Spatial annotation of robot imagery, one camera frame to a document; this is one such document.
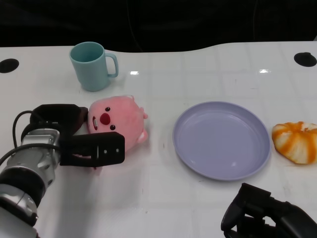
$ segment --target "white table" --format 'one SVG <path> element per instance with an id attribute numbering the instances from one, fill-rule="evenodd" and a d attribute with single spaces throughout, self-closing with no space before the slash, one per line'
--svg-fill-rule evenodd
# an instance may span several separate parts
<path id="1" fill-rule="evenodd" d="M 236 182 L 204 178 L 176 157 L 172 129 L 177 117 L 205 101 L 239 104 L 259 116 L 269 132 L 276 123 L 317 123 L 317 66 L 293 57 L 316 42 L 235 43 L 183 53 L 115 54 L 120 74 L 105 90 L 84 91 L 68 57 L 71 47 L 0 48 L 0 61 L 20 61 L 0 74 L 0 154 L 13 147 L 15 116 L 40 104 L 89 107 L 100 98 L 132 94 L 149 114 L 150 139 L 120 165 L 90 169 L 58 167 L 39 207 L 43 238 L 222 238 L 220 222 L 241 183 L 299 205 L 317 221 L 317 167 L 295 166 L 273 153 L 255 176 Z M 19 122 L 18 138 L 27 124 Z"/>

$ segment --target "red nose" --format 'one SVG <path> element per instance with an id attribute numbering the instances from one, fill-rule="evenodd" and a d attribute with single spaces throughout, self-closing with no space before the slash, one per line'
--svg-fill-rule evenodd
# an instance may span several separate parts
<path id="1" fill-rule="evenodd" d="M 100 122 L 104 125 L 109 125 L 110 124 L 110 116 L 107 113 L 104 113 L 100 117 Z"/>

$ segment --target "silver metal arm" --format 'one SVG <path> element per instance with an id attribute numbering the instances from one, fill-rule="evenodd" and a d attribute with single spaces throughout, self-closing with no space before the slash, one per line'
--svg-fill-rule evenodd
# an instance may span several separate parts
<path id="1" fill-rule="evenodd" d="M 58 145 L 59 131 L 35 129 L 22 145 Z M 33 228 L 37 206 L 55 180 L 59 153 L 53 149 L 30 148 L 12 155 L 0 173 L 0 238 L 37 238 Z"/>

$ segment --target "teal mug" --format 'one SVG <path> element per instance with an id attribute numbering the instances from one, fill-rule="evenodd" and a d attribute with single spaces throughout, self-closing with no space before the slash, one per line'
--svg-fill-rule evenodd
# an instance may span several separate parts
<path id="1" fill-rule="evenodd" d="M 118 60 L 114 54 L 105 53 L 102 45 L 96 42 L 80 43 L 69 52 L 78 81 L 88 91 L 96 92 L 110 84 L 109 78 L 118 76 Z M 108 74 L 106 57 L 114 61 L 115 73 Z"/>

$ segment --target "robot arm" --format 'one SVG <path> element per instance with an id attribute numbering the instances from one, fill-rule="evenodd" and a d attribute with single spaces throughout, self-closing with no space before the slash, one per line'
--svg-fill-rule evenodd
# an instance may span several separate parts
<path id="1" fill-rule="evenodd" d="M 37 116 L 31 115 L 30 124 L 21 136 L 21 146 L 0 159 L 1 165 L 10 157 L 0 173 L 1 238 L 38 237 L 33 228 L 38 219 L 37 207 L 55 180 L 59 164 L 99 167 L 124 161 L 122 135 L 116 132 L 73 135 L 84 123 L 87 111 L 76 105 L 36 108 Z"/>
<path id="2" fill-rule="evenodd" d="M 280 202 L 271 193 L 243 183 L 221 222 L 226 238 L 316 238 L 317 224 L 299 207 Z M 271 217 L 275 227 L 263 218 Z"/>

